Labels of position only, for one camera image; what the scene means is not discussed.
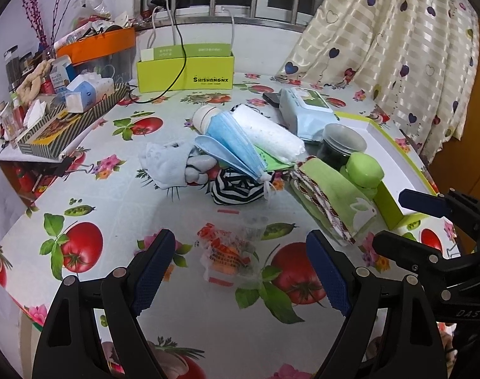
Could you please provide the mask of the white fluffy towel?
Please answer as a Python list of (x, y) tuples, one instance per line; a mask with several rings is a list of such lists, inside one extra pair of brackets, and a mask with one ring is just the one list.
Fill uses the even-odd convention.
[(296, 163), (306, 153), (304, 142), (247, 105), (231, 113), (250, 141), (281, 163)]

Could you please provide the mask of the striped cardboard tray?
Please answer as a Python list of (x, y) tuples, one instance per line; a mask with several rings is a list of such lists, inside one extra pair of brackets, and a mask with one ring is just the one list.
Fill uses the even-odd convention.
[(128, 91), (127, 83), (116, 84), (113, 94), (105, 95), (97, 105), (82, 114), (69, 113), (64, 105), (59, 105), (17, 140), (19, 150), (24, 155), (58, 159), (67, 146), (105, 116)]

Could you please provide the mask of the heart patterned curtain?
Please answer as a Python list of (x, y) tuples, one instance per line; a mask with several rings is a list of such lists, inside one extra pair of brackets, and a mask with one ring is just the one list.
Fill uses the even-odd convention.
[(276, 77), (358, 85), (431, 162), (463, 135), (479, 37), (468, 0), (323, 0)]

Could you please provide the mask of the clear plastic lidded cup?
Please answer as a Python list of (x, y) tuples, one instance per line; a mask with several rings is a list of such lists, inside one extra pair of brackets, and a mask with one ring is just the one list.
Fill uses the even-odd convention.
[(330, 123), (323, 130), (317, 157), (333, 169), (340, 170), (352, 153), (365, 152), (366, 148), (366, 141), (356, 131), (339, 123)]

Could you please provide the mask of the beige braided toy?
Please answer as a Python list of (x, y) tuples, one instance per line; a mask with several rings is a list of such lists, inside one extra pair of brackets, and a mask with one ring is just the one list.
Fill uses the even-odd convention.
[(23, 105), (30, 104), (39, 95), (42, 79), (50, 73), (53, 63), (54, 59), (43, 60), (17, 87), (16, 94)]

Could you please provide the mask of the blue white carton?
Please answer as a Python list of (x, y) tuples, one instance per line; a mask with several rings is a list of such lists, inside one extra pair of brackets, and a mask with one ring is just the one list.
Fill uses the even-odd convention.
[(49, 76), (54, 92), (59, 94), (66, 91), (66, 87), (76, 78), (77, 72), (69, 56), (61, 56), (52, 63)]

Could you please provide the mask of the blue face mask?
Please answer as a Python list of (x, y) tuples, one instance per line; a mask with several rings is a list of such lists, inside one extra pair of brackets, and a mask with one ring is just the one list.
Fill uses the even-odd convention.
[(263, 185), (265, 199), (271, 197), (271, 175), (245, 131), (229, 111), (211, 117), (206, 134), (196, 136), (195, 145), (206, 154), (229, 165)]

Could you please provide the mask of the white tray green rim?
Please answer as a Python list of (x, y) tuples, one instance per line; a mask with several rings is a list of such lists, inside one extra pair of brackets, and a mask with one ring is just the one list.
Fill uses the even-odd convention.
[(381, 166), (384, 178), (377, 187), (374, 202), (389, 230), (407, 228), (412, 232), (423, 224), (427, 215), (402, 207), (399, 194), (405, 189), (435, 196), (435, 190), (411, 158), (376, 122), (344, 112), (339, 122), (355, 130), (366, 141), (366, 154)]

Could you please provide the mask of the dark glass jar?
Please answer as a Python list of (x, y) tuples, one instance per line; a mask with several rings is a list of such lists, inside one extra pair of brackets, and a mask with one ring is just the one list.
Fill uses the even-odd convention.
[(4, 52), (5, 72), (9, 83), (9, 91), (15, 91), (21, 81), (21, 63), (18, 46), (14, 45)]

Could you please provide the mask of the green cloth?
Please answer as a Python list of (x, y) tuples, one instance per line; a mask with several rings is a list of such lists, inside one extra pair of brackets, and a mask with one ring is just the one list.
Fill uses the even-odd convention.
[(271, 156), (269, 153), (263, 151), (263, 149), (259, 147), (255, 147), (256, 152), (260, 156), (260, 158), (264, 161), (267, 172), (274, 172), (274, 171), (282, 171), (282, 170), (287, 170), (291, 169), (293, 165), (291, 163), (282, 163), (273, 156)]

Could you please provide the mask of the black white striped cloth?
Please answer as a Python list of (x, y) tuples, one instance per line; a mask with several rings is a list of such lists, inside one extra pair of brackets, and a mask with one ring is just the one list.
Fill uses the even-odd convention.
[(221, 169), (209, 191), (218, 205), (244, 205), (265, 197), (263, 184), (232, 168)]

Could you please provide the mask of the white rolled sock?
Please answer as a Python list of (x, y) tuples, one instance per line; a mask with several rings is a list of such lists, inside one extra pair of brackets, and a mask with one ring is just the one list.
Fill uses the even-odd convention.
[(199, 134), (206, 134), (211, 119), (221, 112), (222, 110), (216, 106), (203, 105), (194, 113), (191, 119), (192, 125)]

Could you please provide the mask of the green rabbit towel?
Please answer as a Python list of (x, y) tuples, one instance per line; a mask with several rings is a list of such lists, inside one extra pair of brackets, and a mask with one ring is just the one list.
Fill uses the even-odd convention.
[(373, 201), (319, 158), (298, 163), (291, 171), (291, 185), (315, 218), (351, 245), (377, 216)]

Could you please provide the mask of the green inner box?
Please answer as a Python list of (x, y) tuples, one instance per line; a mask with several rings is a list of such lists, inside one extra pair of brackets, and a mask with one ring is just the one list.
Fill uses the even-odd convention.
[(223, 43), (168, 45), (141, 50), (141, 61), (156, 61), (183, 57), (229, 57), (231, 46)]

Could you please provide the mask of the light grey cloth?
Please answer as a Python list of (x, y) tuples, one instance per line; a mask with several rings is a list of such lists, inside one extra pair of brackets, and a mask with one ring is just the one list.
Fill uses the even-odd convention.
[(150, 180), (163, 190), (205, 185), (219, 164), (209, 154), (200, 153), (192, 141), (149, 143), (142, 149), (139, 161)]

